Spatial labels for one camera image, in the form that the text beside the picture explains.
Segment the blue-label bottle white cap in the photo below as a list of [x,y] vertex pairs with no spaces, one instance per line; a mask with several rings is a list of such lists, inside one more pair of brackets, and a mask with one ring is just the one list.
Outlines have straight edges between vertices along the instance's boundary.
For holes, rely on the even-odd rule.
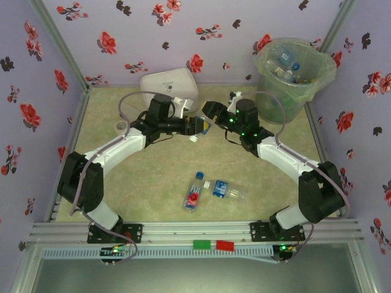
[[215,197],[237,201],[242,201],[247,192],[245,187],[221,179],[205,181],[203,187]]
[[211,123],[205,117],[199,117],[203,120],[204,130],[198,134],[192,135],[189,137],[189,140],[196,143],[202,136],[207,135],[208,131],[211,128]]

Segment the grey translucent plastic bin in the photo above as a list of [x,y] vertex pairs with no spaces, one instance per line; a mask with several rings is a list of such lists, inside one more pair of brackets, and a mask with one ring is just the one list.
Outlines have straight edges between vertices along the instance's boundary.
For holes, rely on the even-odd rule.
[[255,101],[259,116],[269,123],[282,124],[293,121],[307,103],[297,103],[289,97],[278,98],[272,93],[261,91],[259,84],[258,91]]

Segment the green plastic bin liner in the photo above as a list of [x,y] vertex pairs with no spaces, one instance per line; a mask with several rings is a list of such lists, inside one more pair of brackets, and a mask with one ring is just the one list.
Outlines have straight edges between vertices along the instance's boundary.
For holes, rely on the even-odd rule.
[[[285,82],[282,75],[291,70],[279,63],[271,54],[273,47],[286,46],[297,58],[300,67],[293,71],[296,83]],[[289,97],[297,103],[305,103],[321,89],[329,85],[336,76],[334,59],[317,51],[310,42],[299,38],[276,38],[263,45],[254,57],[260,74],[260,90],[272,93],[278,98]]]

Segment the white zip fabric case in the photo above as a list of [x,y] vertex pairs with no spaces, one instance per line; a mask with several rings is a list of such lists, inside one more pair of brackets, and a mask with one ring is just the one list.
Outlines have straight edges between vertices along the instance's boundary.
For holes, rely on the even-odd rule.
[[184,115],[194,114],[200,108],[199,90],[192,73],[187,68],[148,74],[141,78],[141,90],[144,92],[142,95],[147,107],[150,106],[155,93],[160,93],[171,97],[172,100],[175,97],[193,100],[191,110],[184,112]]

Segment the Fiji water bottle blue cap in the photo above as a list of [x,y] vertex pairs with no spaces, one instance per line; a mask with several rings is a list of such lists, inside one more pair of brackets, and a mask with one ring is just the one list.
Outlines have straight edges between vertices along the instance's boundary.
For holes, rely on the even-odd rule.
[[203,190],[203,177],[202,172],[197,172],[194,179],[190,182],[188,191],[183,200],[182,207],[188,212],[195,212]]

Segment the black controller board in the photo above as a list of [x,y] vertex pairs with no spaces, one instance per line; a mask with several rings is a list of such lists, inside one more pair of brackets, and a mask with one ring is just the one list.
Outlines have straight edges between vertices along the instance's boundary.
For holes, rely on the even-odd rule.
[[99,253],[100,260],[106,267],[110,265],[115,266],[128,256],[129,248],[128,244],[102,247]]
[[287,264],[290,259],[297,253],[296,247],[292,245],[273,245],[272,246],[274,255],[272,259],[278,263]]

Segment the aluminium side rail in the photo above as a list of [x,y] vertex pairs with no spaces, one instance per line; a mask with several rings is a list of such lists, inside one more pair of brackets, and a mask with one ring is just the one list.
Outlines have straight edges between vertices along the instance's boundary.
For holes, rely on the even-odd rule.
[[86,109],[87,109],[87,105],[89,102],[90,93],[91,93],[91,89],[87,89],[82,93],[82,95],[80,97],[79,104],[78,104],[77,111],[76,111],[75,115],[73,116],[73,123],[71,124],[70,135],[68,137],[68,141],[65,146],[64,158],[62,159],[62,162],[60,163],[59,171],[58,171],[58,174],[56,177],[56,181],[54,183],[53,192],[51,195],[51,199],[49,202],[47,212],[45,214],[44,222],[51,222],[53,219],[56,218],[55,209],[56,209],[56,206],[58,205],[57,202],[61,201],[61,196],[57,193],[57,187],[58,187],[58,184],[60,181],[62,171],[64,169],[66,157],[69,153],[74,151],[76,148],[76,144],[77,144],[79,133],[80,133],[81,126],[82,126],[82,122],[83,122],[83,119],[84,119],[84,116],[86,113]]
[[[326,151],[326,147],[324,146],[323,138],[321,135],[320,127],[318,126],[318,122],[315,115],[315,110],[313,109],[313,106],[310,102],[305,103],[304,109],[309,121],[310,129],[312,132],[312,136],[316,145],[316,149],[319,155],[319,158],[321,162],[325,162],[329,160],[329,156]],[[329,220],[342,220],[342,219],[348,219],[349,214],[351,211],[350,203],[344,193],[343,190],[338,190],[339,194],[341,195],[344,207],[340,208],[338,211],[335,212],[335,217],[330,217]]]

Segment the aluminium front rail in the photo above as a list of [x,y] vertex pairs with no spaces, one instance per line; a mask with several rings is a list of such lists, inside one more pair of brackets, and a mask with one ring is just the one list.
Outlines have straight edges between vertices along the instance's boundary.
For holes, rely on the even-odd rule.
[[[361,242],[364,234],[358,221],[323,220],[311,226],[305,224],[304,234],[309,244],[342,244]],[[89,235],[86,222],[49,222],[33,224],[28,242],[41,244],[85,244]],[[142,224],[142,245],[189,245],[194,240],[223,240],[250,244],[255,230],[249,221],[223,222],[144,222]]]

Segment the aluminium frame post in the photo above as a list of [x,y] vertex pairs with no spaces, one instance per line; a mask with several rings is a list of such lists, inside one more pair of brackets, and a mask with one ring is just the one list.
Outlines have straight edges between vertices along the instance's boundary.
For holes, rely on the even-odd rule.
[[57,24],[54,22],[52,16],[49,13],[49,10],[46,8],[43,0],[27,0],[30,3],[31,7],[34,9],[35,14],[38,16],[43,27],[47,31],[48,35],[51,37],[54,44],[57,46],[57,49],[61,53],[62,57],[70,66],[73,75],[78,80],[80,86],[85,92],[89,91],[89,86],[85,81],[81,69],[78,66],[76,59],[70,51],[70,48],[65,42]]
[[328,52],[334,44],[340,30],[344,26],[346,20],[349,17],[352,9],[355,7],[358,0],[342,0],[339,5],[338,13],[333,20],[331,27],[329,28],[322,44],[320,46],[320,52]]

